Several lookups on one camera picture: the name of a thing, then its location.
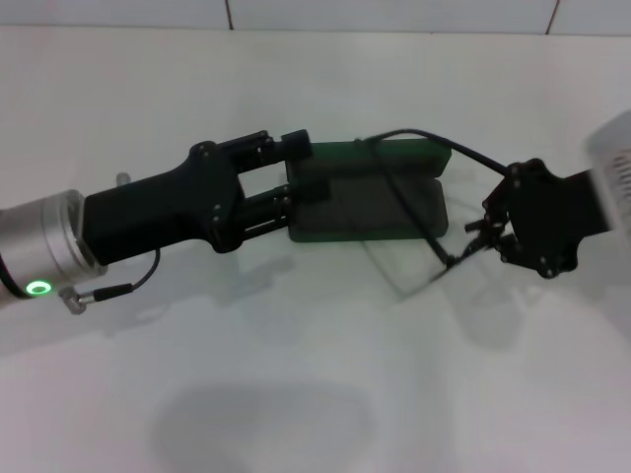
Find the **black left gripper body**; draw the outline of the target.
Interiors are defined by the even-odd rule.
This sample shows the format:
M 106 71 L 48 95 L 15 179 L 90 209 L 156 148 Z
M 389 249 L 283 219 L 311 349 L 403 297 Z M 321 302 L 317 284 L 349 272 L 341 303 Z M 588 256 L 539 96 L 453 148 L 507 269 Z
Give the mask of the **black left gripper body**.
M 83 240 L 102 265 L 190 239 L 226 253 L 243 243 L 235 223 L 242 201 L 228 152 L 204 142 L 170 171 L 88 196 Z

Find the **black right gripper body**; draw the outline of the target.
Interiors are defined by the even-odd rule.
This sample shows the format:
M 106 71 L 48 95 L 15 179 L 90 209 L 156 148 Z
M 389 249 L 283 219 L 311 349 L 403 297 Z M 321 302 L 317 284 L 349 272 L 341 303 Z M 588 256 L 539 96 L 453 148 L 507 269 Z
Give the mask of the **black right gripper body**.
M 553 279 L 577 268 L 583 239 L 611 230 L 588 170 L 559 177 L 533 159 L 510 165 L 504 179 L 511 190 L 507 224 L 516 238 L 507 263 Z

